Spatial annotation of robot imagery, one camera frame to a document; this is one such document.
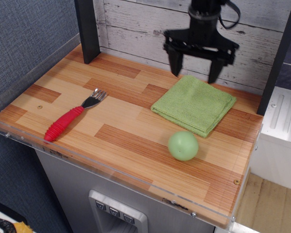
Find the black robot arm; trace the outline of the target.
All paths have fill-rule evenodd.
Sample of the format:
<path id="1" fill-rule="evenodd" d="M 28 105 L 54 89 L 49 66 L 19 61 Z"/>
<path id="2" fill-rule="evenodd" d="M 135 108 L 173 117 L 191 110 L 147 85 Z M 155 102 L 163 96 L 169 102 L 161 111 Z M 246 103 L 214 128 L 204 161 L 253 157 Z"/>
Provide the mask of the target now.
<path id="1" fill-rule="evenodd" d="M 235 52 L 239 48 L 236 42 L 223 37 L 217 31 L 217 22 L 224 25 L 221 8 L 227 5 L 240 17 L 239 8 L 229 0 L 193 0 L 188 8 L 190 26 L 181 30 L 164 31 L 164 50 L 168 54 L 171 72 L 178 76 L 182 69 L 183 55 L 199 57 L 211 61 L 208 83 L 214 83 L 223 67 L 234 63 Z"/>

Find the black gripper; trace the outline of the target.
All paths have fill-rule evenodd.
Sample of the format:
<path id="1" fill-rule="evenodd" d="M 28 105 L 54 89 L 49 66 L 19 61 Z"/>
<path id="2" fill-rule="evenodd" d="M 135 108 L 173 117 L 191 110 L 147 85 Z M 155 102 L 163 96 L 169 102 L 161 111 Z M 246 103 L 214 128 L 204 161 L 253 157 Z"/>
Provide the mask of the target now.
<path id="1" fill-rule="evenodd" d="M 221 9 L 221 6 L 189 6 L 189 28 L 164 31 L 164 49 L 173 75 L 179 75 L 185 54 L 211 60 L 209 84 L 216 82 L 224 66 L 234 63 L 239 45 L 218 32 Z"/>

